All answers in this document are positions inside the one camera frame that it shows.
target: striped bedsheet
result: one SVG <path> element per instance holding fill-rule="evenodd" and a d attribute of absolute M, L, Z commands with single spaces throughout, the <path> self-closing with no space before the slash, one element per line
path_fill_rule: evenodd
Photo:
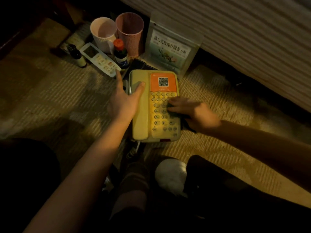
<path fill-rule="evenodd" d="M 121 0 L 204 35 L 201 48 L 311 112 L 311 0 Z"/>

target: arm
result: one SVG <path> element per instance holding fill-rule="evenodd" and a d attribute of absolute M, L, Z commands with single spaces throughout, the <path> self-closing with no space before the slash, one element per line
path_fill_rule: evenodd
<path fill-rule="evenodd" d="M 260 160 L 311 192 L 311 146 L 272 133 L 220 121 L 205 103 L 172 98 L 169 111 L 187 114 L 189 126 Z"/>
<path fill-rule="evenodd" d="M 128 96 L 117 71 L 117 88 L 108 106 L 112 121 L 78 161 L 24 232 L 76 232 L 96 201 L 122 137 L 138 107 L 145 84 Z"/>

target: pink cup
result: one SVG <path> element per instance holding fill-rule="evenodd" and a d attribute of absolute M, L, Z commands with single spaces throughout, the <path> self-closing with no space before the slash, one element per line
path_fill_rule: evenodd
<path fill-rule="evenodd" d="M 117 33 L 116 23 L 112 19 L 100 17 L 93 20 L 90 29 L 97 47 L 104 53 L 112 54 Z"/>
<path fill-rule="evenodd" d="M 132 12 L 126 12 L 116 18 L 119 38 L 123 40 L 130 57 L 137 57 L 142 53 L 142 30 L 144 21 Z"/>

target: white ceramic mug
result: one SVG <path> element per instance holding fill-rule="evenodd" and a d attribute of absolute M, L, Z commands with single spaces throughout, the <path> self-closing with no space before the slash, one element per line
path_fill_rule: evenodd
<path fill-rule="evenodd" d="M 112 54 L 117 34 L 116 23 L 112 19 L 100 17 L 93 20 L 90 29 L 97 47 L 104 53 Z"/>

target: telephone keypad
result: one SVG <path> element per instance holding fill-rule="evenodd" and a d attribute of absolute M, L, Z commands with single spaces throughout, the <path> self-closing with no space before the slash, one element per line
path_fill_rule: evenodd
<path fill-rule="evenodd" d="M 180 134 L 180 119 L 167 113 L 167 101 L 176 96 L 175 92 L 151 92 L 150 102 L 154 114 L 151 116 L 152 136 L 154 138 L 174 138 Z"/>

